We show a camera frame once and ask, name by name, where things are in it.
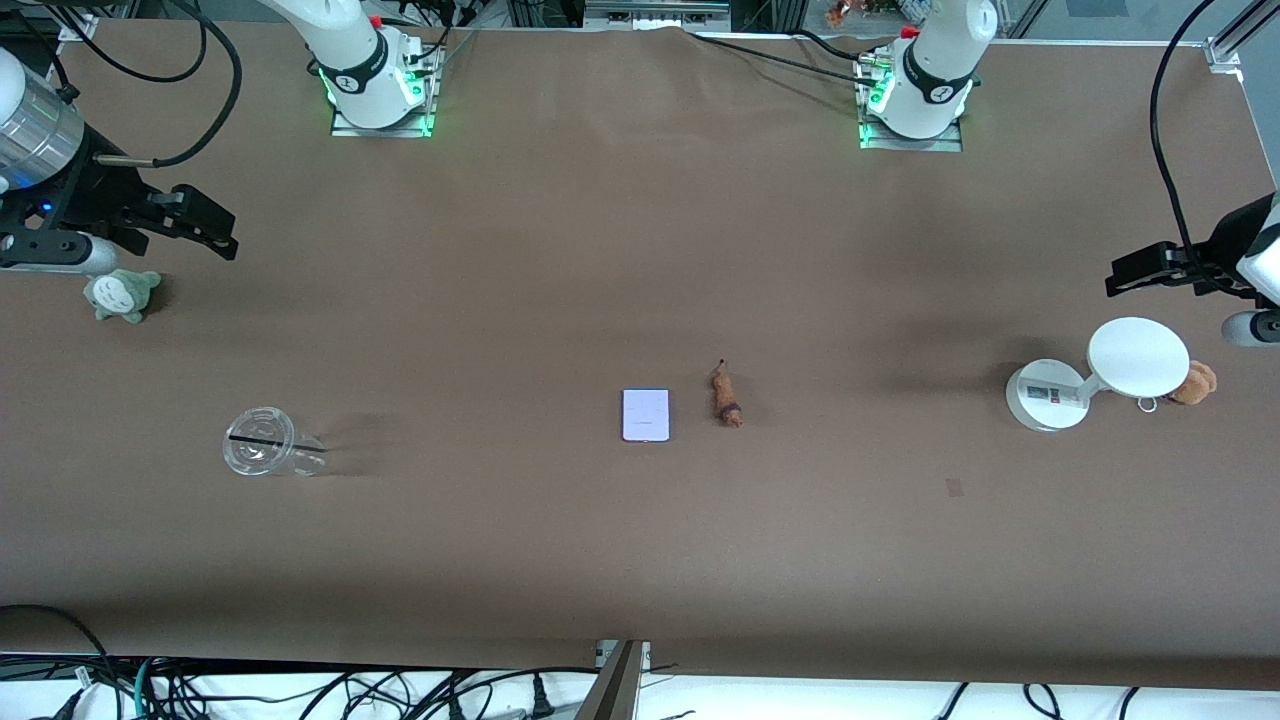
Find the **white device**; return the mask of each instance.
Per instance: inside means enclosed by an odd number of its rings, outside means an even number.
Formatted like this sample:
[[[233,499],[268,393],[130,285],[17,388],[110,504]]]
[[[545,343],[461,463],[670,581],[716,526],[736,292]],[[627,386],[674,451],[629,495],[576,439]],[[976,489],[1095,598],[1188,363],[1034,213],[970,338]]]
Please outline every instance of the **white device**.
[[[1005,400],[1018,421],[1033,430],[1055,433],[1089,413],[1089,400],[1103,389],[1133,397],[1144,411],[1187,379],[1192,359],[1174,331],[1146,318],[1117,318],[1089,338],[1089,368],[1084,379],[1060,360],[1036,360],[1014,373]]]
[[[942,135],[964,113],[973,70],[998,24],[991,0],[933,3],[918,37],[888,46],[891,77],[870,96],[868,111],[904,137]]]
[[[390,26],[375,28],[360,0],[259,0],[302,35],[329,90],[351,124],[385,128],[426,99],[422,41]]]
[[[667,442],[671,439],[671,393],[666,388],[622,391],[622,439]]]

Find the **white floor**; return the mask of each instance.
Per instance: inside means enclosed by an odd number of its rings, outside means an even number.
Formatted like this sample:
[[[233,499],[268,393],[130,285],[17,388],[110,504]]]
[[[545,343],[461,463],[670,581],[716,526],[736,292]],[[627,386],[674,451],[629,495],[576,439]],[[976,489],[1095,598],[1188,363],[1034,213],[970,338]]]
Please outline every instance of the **white floor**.
[[[370,682],[383,674],[369,674]],[[411,694],[431,688],[443,673],[408,676]],[[195,682],[205,694],[288,697],[323,687],[332,674],[211,676]],[[590,675],[548,675],[548,698],[566,706],[586,696]],[[753,678],[694,678],[649,675],[644,680],[636,720],[669,720],[692,711],[690,720],[932,720],[946,706],[950,683],[888,683],[859,680],[785,680]],[[77,680],[0,683],[0,720],[31,720],[51,716]],[[398,682],[384,685],[402,696]],[[506,680],[485,712],[486,720],[517,720],[531,707],[527,678]],[[1124,688],[1056,685],[1062,716],[1069,720],[1114,720]],[[122,697],[125,717],[134,717],[133,701]],[[210,705],[210,720],[297,720],[310,697],[266,705],[220,702]],[[485,691],[465,696],[463,714],[476,720]],[[330,693],[310,720],[337,720],[346,703],[340,692]],[[360,706],[351,720],[396,720],[392,705]],[[444,720],[440,712],[436,720]],[[76,720],[114,720],[115,703],[105,687],[95,687],[81,701]],[[1043,720],[1023,700],[1019,685],[975,684],[961,697],[952,720]],[[1280,720],[1280,693],[1184,689],[1143,689],[1129,707],[1129,720]]]

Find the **stuffed toy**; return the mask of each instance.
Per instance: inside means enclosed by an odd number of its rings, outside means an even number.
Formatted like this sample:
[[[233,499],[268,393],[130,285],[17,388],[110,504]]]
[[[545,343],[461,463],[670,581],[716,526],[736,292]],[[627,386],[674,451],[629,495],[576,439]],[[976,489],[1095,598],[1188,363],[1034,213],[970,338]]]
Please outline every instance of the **stuffed toy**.
[[[142,311],[151,301],[151,290],[159,284],[160,273],[111,270],[88,281],[84,297],[93,306],[99,320],[119,315],[136,325],[142,322]]]
[[[1167,397],[1179,405],[1199,405],[1199,401],[1216,389],[1217,375],[1213,370],[1203,363],[1192,360],[1192,370],[1187,374],[1187,379]]]

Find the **brown table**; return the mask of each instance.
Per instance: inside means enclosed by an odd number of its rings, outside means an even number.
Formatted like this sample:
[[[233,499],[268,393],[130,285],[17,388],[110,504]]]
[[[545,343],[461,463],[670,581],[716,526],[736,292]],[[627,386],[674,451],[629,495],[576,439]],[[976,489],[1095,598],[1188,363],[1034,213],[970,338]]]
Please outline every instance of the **brown table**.
[[[644,637],[690,673],[1277,684],[1280,360],[1219,338],[1231,299],[1103,293],[1174,237],[1157,47],[992,47],[947,155],[859,150],[838,82],[678,31],[484,32],[434,138],[335,140],[293,31],[227,28],[239,106],[147,177],[232,209],[239,259],[155,241],[140,327],[78,279],[0,283],[0,600],[116,653],[502,666]],[[100,37],[160,70],[193,36]],[[184,147],[228,77],[216,49],[177,87],[68,65],[134,154]],[[1188,49],[1166,92],[1202,237],[1272,184],[1233,78]],[[1019,364],[1083,369],[1134,314],[1219,393],[1014,421]],[[721,357],[739,430],[709,413]],[[620,391],[653,386],[673,439],[621,442]],[[340,474],[232,474],[221,432],[268,404]]]

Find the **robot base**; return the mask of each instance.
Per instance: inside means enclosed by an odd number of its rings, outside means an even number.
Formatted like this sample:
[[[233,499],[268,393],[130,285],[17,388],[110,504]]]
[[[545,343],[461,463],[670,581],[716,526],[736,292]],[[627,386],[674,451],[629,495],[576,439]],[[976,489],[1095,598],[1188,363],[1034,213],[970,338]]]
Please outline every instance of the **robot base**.
[[[854,77],[867,77],[883,81],[886,72],[893,64],[893,56],[888,53],[888,46],[877,47],[854,61]],[[937,137],[916,140],[901,136],[888,128],[884,120],[868,110],[874,88],[858,86],[858,141],[863,150],[916,150],[923,152],[960,152],[964,147],[960,142],[960,120],[951,120],[947,129]]]
[[[415,36],[408,37],[408,51],[419,54],[422,51],[422,41]],[[434,53],[410,65],[406,70],[413,77],[406,79],[406,85],[415,95],[425,99],[421,105],[413,108],[399,122],[384,128],[362,128],[352,124],[337,109],[333,111],[333,122],[329,126],[329,135],[333,137],[431,137],[435,131],[435,108],[440,97],[440,76],[443,74],[444,47],[438,47]]]
[[[1042,433],[1056,433],[1078,425],[1089,413],[1088,398],[1062,392],[1082,384],[1084,378],[1066,363],[1037,360],[1009,378],[1005,400],[1019,423]]]

